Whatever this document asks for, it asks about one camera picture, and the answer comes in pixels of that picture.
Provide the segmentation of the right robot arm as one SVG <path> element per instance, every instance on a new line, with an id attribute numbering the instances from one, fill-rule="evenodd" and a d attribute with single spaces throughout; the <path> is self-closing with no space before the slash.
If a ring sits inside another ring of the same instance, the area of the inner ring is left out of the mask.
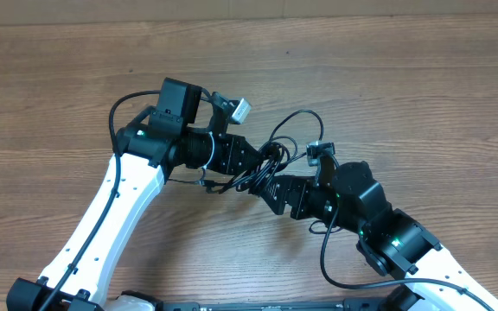
<path id="1" fill-rule="evenodd" d="M 395 288 L 382 310 L 498 310 L 498 299 L 438 238 L 392 207 L 366 162 L 337 166 L 324 159 L 315 177 L 275 176 L 260 196 L 277 215 L 290 206 L 293 219 L 315 218 L 356 233 L 367 264 L 391 277 L 371 286 Z"/>

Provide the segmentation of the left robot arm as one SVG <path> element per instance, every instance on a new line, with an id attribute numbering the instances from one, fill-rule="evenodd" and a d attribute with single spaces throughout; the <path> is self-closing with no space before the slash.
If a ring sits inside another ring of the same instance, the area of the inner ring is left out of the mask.
<path id="1" fill-rule="evenodd" d="M 110 128 L 112 158 L 105 178 L 71 238 L 34 282 L 18 278 L 9 310 L 100 310 L 125 246 L 148 205 L 176 166 L 237 175 L 260 155 L 227 134 L 251 110 L 245 98 L 167 78 L 155 105 L 124 128 Z"/>

